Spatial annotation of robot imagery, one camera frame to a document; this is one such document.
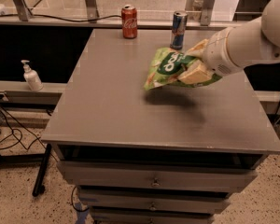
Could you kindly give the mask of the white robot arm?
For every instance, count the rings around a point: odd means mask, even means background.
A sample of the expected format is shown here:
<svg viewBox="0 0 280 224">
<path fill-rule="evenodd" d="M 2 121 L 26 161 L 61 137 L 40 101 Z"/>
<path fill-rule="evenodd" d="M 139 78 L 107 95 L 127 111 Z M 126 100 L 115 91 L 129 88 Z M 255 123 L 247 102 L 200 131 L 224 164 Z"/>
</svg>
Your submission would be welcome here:
<svg viewBox="0 0 280 224">
<path fill-rule="evenodd" d="M 280 63 L 280 0 L 271 0 L 262 15 L 228 27 L 189 50 L 194 62 L 177 80 L 194 85 L 225 77 L 255 64 Z"/>
</svg>

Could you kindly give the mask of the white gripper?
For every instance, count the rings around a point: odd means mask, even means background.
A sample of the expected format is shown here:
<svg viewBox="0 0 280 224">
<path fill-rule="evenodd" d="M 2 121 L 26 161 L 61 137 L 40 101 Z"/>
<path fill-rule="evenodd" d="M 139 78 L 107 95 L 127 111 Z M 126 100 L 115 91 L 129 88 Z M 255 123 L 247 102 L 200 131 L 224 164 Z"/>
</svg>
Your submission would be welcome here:
<svg viewBox="0 0 280 224">
<path fill-rule="evenodd" d="M 242 68 L 232 61 L 227 49 L 230 31 L 230 27 L 223 29 L 213 34 L 209 40 L 204 39 L 188 49 L 186 51 L 187 55 L 198 58 L 202 57 L 203 62 L 196 60 L 177 79 L 191 85 L 210 80 L 214 73 L 224 77 L 240 72 Z"/>
</svg>

